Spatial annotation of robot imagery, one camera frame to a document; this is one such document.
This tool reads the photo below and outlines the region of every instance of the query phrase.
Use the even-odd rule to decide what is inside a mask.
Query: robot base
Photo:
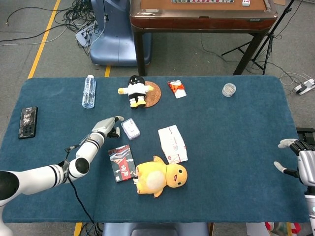
[[[90,58],[94,64],[136,66],[136,52],[133,32],[129,18],[129,0],[91,0],[99,33],[94,34],[96,40],[104,29],[104,33],[95,41],[90,49]],[[104,9],[107,21],[104,23]],[[152,34],[143,35],[145,64],[151,60]]]

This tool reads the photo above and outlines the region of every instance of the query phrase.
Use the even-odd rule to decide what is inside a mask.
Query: table
[[[96,222],[307,222],[304,186],[281,174],[275,160],[294,169],[283,138],[297,137],[283,87],[272,76],[147,77],[161,100],[132,110],[117,90],[128,78],[96,78],[95,108],[81,106],[84,78],[33,78],[22,86],[0,148],[1,170],[23,171],[57,164],[64,148],[78,143],[104,118],[133,118],[141,135],[106,139],[90,172],[74,182]],[[176,99],[167,81],[180,79],[187,96]],[[234,83],[232,97],[221,90]],[[38,106],[36,137],[19,140],[23,107]],[[138,195],[132,180],[115,183],[108,150],[130,144],[135,164],[162,152],[158,129],[176,124],[187,147],[187,183],[160,197]],[[70,153],[72,160],[75,152]],[[20,195],[5,207],[8,222],[88,222],[69,184]]]
[[[278,17],[273,0],[234,3],[172,3],[171,0],[133,0],[130,21],[138,73],[146,75],[142,34],[146,32],[249,33],[253,36],[233,75],[241,75]]]

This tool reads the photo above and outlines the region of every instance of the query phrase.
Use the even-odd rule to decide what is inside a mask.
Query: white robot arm
[[[297,156],[297,171],[289,170],[277,161],[274,162],[274,165],[280,172],[299,178],[300,182],[307,187],[304,196],[309,210],[312,232],[315,236],[315,148],[308,143],[297,139],[281,140],[278,147],[289,147]]]
[[[4,225],[2,212],[4,206],[20,194],[34,194],[61,183],[69,183],[85,176],[90,170],[99,149],[107,137],[118,138],[120,130],[114,128],[117,121],[123,121],[123,117],[111,117],[98,122],[80,144],[75,159],[70,162],[64,160],[58,165],[49,165],[23,172],[0,171],[0,236],[13,236],[13,232]]]

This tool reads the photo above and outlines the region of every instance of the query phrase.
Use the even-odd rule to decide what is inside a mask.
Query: blue tablecloth
[[[167,81],[180,79],[187,97],[176,99]],[[27,80],[0,149],[0,169],[23,171],[57,164],[64,148],[78,143],[104,118],[133,118],[141,135],[130,141],[106,139],[90,172],[75,181],[78,194],[96,222],[263,222],[308,221],[304,186],[281,174],[275,160],[295,169],[281,139],[298,137],[286,97],[276,77],[147,77],[162,90],[155,106],[132,110],[119,95],[128,78],[97,78],[95,108],[81,106],[84,78]],[[224,97],[226,83],[236,85]],[[21,109],[38,107],[35,138],[19,140]],[[138,195],[132,180],[115,183],[108,150],[130,144],[135,164],[162,152],[158,129],[177,125],[185,141],[189,177],[162,195]],[[5,222],[89,221],[69,184],[20,195],[4,210]]]

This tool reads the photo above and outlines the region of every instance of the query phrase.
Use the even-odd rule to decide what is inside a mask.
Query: white plush doll
[[[146,101],[144,100],[146,93],[153,91],[151,85],[144,85],[144,79],[141,76],[133,75],[130,77],[127,88],[119,88],[119,94],[128,94],[130,101],[130,107],[132,109],[137,109],[139,107],[144,107]]]

